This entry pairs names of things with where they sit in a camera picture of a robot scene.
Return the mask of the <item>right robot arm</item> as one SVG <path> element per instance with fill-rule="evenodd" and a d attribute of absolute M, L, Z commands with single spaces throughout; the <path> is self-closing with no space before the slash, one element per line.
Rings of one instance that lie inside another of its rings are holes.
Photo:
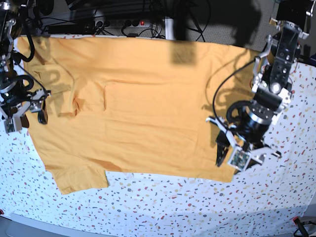
<path fill-rule="evenodd" d="M 27 0 L 2 0 L 0 2 L 0 113 L 6 125 L 22 121 L 30 111 L 38 115 L 41 124 L 47 124 L 46 99 L 51 94 L 37 79 L 20 65 L 30 62 L 35 55 L 35 45 L 27 25 Z M 14 50 L 14 40 L 24 30 L 30 46 L 27 57 Z"/>

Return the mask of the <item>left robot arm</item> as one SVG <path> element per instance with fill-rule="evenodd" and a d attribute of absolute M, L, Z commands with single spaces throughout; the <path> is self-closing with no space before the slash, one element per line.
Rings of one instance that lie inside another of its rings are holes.
<path fill-rule="evenodd" d="M 262 164 L 267 155 L 281 156 L 264 142 L 264 135 L 291 103 L 290 70 L 300 57 L 299 40 L 309 36 L 314 6 L 313 0 L 275 1 L 277 13 L 270 24 L 276 26 L 277 33 L 267 36 L 263 51 L 251 61 L 253 99 L 234 102 L 224 118 L 207 118 L 220 130 L 216 138 L 217 166 L 226 161 L 243 172 Z"/>

